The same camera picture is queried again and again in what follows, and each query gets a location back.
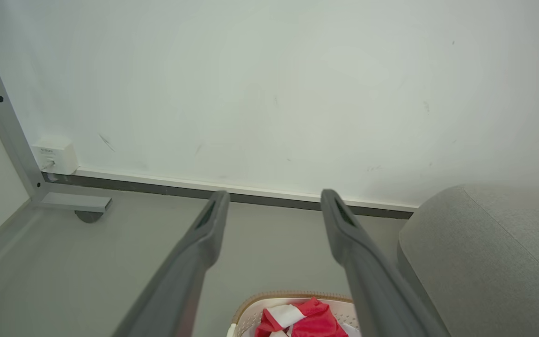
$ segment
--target dark baseboard strip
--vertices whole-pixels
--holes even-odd
[[[65,185],[77,185],[94,188],[105,188],[108,190],[131,190],[133,192],[162,194],[163,196],[179,196],[187,198],[209,199],[213,191],[195,190],[192,188],[171,187],[153,185],[149,183],[116,181],[111,179],[100,179],[93,177],[66,176],[52,173],[43,173],[43,178],[47,182],[62,183]],[[246,203],[255,205],[274,205],[277,207],[310,209],[320,211],[320,203],[313,201],[301,201],[272,197],[249,196],[248,194],[230,194],[230,200],[235,203]],[[349,206],[355,215],[378,216],[381,218],[409,219],[412,212],[390,211],[388,209],[368,208],[359,206]]]

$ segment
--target gray metal leg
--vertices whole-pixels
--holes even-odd
[[[0,139],[34,205],[71,209],[78,212],[79,219],[89,223],[98,220],[111,205],[111,198],[109,197],[50,192],[51,184],[43,179],[1,77]]]

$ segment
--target red and white garment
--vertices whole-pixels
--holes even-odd
[[[305,303],[263,309],[255,337],[347,337],[330,306],[313,297]]]

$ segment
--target red cloth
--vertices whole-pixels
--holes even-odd
[[[305,303],[293,304],[293,306],[300,313],[293,308],[290,311],[285,308],[286,313],[276,318],[268,309],[264,309],[261,324],[255,330],[255,337],[270,337],[272,332],[281,330],[284,333],[290,332],[289,326],[281,326],[278,321],[284,322],[287,318],[300,314],[302,318],[292,325],[291,337],[348,337],[332,315],[330,306],[321,303],[317,298],[313,297]]]

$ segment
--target metal foot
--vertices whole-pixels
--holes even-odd
[[[83,222],[86,222],[88,224],[97,222],[97,220],[99,220],[101,215],[103,215],[103,213],[99,213],[99,212],[86,212],[86,211],[74,211],[74,214],[78,216],[78,218],[81,219]]]

